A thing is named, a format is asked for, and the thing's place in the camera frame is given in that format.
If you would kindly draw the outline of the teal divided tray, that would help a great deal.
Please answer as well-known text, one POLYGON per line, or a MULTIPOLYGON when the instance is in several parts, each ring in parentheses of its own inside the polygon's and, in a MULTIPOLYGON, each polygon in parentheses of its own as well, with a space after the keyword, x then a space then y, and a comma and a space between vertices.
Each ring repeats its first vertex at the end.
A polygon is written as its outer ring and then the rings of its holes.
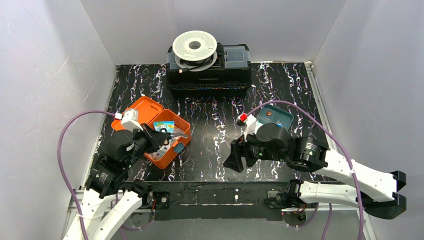
POLYGON ((289 131, 293 125, 294 116, 283 109, 280 109, 271 104, 265 105, 256 116, 257 122, 255 125, 255 130, 257 131, 262 125, 267 123, 274 123, 279 127, 283 127, 289 131), (271 111, 272 115, 267 116, 266 112, 271 111))

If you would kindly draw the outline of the small scissors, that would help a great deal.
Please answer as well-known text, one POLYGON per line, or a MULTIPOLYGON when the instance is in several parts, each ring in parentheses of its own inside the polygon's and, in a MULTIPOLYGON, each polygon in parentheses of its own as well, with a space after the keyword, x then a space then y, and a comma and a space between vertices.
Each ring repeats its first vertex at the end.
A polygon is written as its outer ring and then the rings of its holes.
POLYGON ((168 146, 171 142, 171 134, 167 131, 166 128, 161 128, 159 131, 155 133, 156 141, 158 148, 162 148, 163 146, 168 146))

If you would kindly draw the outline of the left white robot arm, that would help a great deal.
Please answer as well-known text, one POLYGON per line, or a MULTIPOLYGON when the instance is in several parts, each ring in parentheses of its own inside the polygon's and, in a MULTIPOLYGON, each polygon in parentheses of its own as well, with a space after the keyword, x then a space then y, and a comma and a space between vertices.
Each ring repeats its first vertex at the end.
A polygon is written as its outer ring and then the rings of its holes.
POLYGON ((62 143, 66 130, 77 119, 73 117, 64 127, 57 145, 57 160, 63 180, 76 206, 76 215, 64 235, 65 240, 109 240, 130 215, 152 199, 152 186, 142 180, 128 182, 129 169, 143 156, 169 143, 171 133, 139 123, 139 112, 130 108, 124 113, 110 113, 124 129, 112 134, 106 148, 91 165, 84 184, 82 200, 71 187, 62 163, 62 143))

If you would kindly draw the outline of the orange medicine box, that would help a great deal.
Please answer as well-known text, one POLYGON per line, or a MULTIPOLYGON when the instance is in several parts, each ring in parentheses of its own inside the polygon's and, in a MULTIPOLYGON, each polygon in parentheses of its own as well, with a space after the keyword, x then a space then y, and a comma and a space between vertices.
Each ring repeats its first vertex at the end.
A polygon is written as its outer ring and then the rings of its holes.
MULTIPOLYGON (((139 98, 124 112, 129 109, 135 109, 138 111, 137 121, 140 124, 146 123, 153 129, 155 129, 154 122, 175 122, 174 132, 171 133, 172 139, 170 140, 170 144, 161 147, 156 152, 144 154, 145 157, 156 167, 159 169, 165 169, 191 141, 190 124, 170 109, 165 109, 161 104, 147 96, 139 98)), ((115 131, 123 130, 125 128, 121 125, 121 121, 118 119, 112 122, 111 127, 115 131)))

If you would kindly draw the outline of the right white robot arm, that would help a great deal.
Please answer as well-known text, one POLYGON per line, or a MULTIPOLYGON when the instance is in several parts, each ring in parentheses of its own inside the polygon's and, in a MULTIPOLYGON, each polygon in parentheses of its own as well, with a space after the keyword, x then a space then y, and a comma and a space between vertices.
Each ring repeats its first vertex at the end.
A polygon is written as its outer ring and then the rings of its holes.
POLYGON ((264 202, 269 208, 328 203, 363 208, 367 214, 385 220, 392 220, 407 210, 407 199, 399 194, 407 183, 404 172, 381 172, 347 160, 326 144, 314 138, 293 137, 275 123, 257 126, 257 119, 252 115, 241 114, 237 124, 244 127, 244 132, 231 142, 224 167, 241 173, 259 160, 284 162, 290 169, 336 180, 332 184, 292 179, 285 191, 268 193, 264 202))

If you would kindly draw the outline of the blue cotton swab packet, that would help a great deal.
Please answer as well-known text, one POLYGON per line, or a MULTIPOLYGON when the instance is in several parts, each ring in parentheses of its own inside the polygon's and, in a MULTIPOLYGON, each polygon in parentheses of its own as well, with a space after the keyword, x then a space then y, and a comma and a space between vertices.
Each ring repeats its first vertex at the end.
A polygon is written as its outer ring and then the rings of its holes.
POLYGON ((153 127, 158 132, 167 132, 173 133, 175 130, 175 122, 174 121, 156 121, 153 123, 153 127))

